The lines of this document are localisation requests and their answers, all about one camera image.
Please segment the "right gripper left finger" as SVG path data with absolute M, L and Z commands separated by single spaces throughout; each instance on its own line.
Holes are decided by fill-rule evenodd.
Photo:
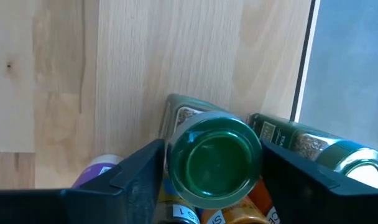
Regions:
M 77 189 L 0 190 L 0 224 L 151 224 L 163 165 L 155 139 Z

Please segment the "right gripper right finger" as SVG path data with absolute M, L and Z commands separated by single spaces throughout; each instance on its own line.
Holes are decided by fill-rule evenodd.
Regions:
M 270 142 L 262 179 L 282 224 L 378 224 L 378 189 Z

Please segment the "green-lid oregano spice jar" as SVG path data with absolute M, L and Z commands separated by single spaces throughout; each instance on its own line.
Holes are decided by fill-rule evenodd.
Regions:
M 260 179 L 259 138 L 241 118 L 219 106 L 170 94 L 159 136 L 165 141 L 164 167 L 173 188 L 195 207 L 228 207 Z
M 263 140 L 378 189 L 378 150 L 300 123 L 260 113 L 246 123 Z

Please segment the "purple label black-lid spice jar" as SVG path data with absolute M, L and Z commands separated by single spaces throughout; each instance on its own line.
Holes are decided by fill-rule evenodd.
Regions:
M 73 183 L 72 188 L 78 188 L 80 185 L 112 169 L 123 159 L 123 157 L 114 154 L 103 154 L 95 157 L 78 176 L 76 181 Z

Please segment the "black aluminium table frame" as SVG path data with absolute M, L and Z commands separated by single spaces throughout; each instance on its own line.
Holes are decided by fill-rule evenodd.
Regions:
M 300 118 L 303 94 L 305 91 L 305 84 L 307 79 L 308 66 L 310 62 L 311 48 L 313 45 L 313 38 L 315 34 L 315 27 L 318 18 L 319 6 L 320 0 L 311 0 L 305 38 L 300 59 L 300 66 L 298 70 L 297 82 L 295 87 L 295 94 L 293 97 L 292 111 L 290 114 L 290 121 L 298 122 Z

